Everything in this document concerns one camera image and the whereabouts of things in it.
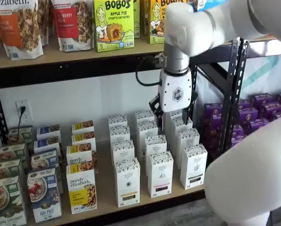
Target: floor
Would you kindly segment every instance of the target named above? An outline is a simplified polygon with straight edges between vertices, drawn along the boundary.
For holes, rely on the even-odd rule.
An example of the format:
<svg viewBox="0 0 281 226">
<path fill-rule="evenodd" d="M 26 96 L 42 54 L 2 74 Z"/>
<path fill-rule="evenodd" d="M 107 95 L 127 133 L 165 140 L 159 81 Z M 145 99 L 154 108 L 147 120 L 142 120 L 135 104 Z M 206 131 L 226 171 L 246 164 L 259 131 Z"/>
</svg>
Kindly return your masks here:
<svg viewBox="0 0 281 226">
<path fill-rule="evenodd" d="M 281 226 L 281 208 L 273 212 L 274 226 Z M 129 219 L 109 226 L 224 226 L 205 199 Z"/>
</svg>

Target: green cereal box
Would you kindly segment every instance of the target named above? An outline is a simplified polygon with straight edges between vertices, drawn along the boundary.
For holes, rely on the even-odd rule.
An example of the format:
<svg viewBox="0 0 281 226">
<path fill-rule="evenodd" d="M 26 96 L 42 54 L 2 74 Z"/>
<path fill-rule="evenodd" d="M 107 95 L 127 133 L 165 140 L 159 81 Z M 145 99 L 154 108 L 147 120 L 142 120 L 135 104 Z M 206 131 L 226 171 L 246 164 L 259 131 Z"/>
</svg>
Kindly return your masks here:
<svg viewBox="0 0 281 226">
<path fill-rule="evenodd" d="M 133 0 L 94 0 L 98 52 L 134 47 Z"/>
<path fill-rule="evenodd" d="M 133 0 L 134 2 L 134 38 L 138 39 L 141 37 L 141 6 L 140 0 Z"/>
</svg>

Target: cartoon woman illustration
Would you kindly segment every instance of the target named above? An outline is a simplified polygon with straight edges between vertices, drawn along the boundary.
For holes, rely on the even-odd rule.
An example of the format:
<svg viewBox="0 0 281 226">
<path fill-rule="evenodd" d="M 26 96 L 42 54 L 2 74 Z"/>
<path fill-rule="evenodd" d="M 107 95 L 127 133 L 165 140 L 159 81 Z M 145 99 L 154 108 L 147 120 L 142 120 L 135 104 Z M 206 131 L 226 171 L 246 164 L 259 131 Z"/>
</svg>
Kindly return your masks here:
<svg viewBox="0 0 281 226">
<path fill-rule="evenodd" d="M 96 17 L 97 17 L 97 24 L 96 27 L 97 36 L 100 40 L 106 40 L 109 41 L 107 36 L 107 21 L 106 21 L 106 11 L 104 7 L 99 6 L 96 11 Z"/>
</svg>

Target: yellow label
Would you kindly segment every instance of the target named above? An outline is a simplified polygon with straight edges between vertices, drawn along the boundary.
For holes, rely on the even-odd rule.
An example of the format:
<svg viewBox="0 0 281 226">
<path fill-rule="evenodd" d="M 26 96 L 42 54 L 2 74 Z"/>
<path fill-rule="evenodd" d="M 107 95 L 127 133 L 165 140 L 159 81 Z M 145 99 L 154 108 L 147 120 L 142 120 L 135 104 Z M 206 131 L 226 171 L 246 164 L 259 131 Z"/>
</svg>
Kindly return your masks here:
<svg viewBox="0 0 281 226">
<path fill-rule="evenodd" d="M 81 206 L 88 204 L 87 189 L 69 192 L 69 200 L 71 206 Z"/>
</svg>

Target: black cable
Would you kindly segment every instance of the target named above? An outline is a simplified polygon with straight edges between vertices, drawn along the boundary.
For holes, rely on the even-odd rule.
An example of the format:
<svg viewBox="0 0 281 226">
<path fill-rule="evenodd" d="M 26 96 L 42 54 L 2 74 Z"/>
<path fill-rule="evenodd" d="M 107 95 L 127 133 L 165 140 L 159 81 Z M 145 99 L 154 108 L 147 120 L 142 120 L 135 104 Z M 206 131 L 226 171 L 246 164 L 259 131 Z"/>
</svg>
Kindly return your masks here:
<svg viewBox="0 0 281 226">
<path fill-rule="evenodd" d="M 152 56 L 149 57 L 149 56 L 148 56 L 148 57 L 143 58 L 143 59 L 139 62 L 139 64 L 138 64 L 137 67 L 136 67 L 136 70 L 135 70 L 135 78 L 136 78 L 136 81 L 137 81 L 140 85 L 146 86 L 146 87 L 162 85 L 162 82 L 161 82 L 161 81 L 154 82 L 154 83 L 143 83 L 143 82 L 140 81 L 140 79 L 139 79 L 139 77 L 138 77 L 138 72 L 139 72 L 139 70 L 140 70 L 141 65 L 142 65 L 142 64 L 144 63 L 144 61 L 147 60 L 147 59 L 154 60 L 154 57 L 152 57 Z"/>
<path fill-rule="evenodd" d="M 20 110 L 21 110 L 21 113 L 20 113 L 19 123 L 18 123 L 18 132 L 17 132 L 17 141 L 16 141 L 16 143 L 17 143 L 18 140 L 19 140 L 19 129 L 20 129 L 21 118 L 22 118 L 22 115 L 24 114 L 24 112 L 25 112 L 25 110 L 26 110 L 26 107 L 25 107 L 25 106 L 22 106 L 22 107 L 20 107 Z"/>
</svg>

